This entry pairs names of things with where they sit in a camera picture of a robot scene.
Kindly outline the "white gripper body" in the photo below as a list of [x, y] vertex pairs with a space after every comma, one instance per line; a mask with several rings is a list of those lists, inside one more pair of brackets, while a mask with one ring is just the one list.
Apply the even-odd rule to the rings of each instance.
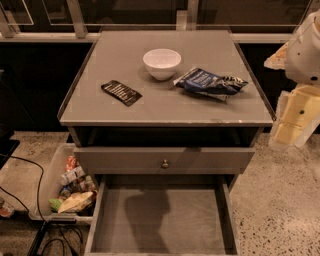
[[264, 66], [273, 70], [284, 70], [286, 64], [288, 43], [283, 44], [274, 54], [268, 57]]

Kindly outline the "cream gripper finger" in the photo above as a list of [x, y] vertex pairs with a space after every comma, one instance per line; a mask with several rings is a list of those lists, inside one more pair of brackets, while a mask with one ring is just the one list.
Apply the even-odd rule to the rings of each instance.
[[298, 84], [282, 91], [269, 139], [273, 149], [302, 147], [320, 124], [320, 87]]

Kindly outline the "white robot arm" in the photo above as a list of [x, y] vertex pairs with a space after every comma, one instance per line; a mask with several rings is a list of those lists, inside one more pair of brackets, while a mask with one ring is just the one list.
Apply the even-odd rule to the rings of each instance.
[[311, 13], [264, 66], [284, 70], [286, 77], [297, 83], [279, 97], [269, 145], [277, 150], [301, 147], [319, 125], [320, 10]]

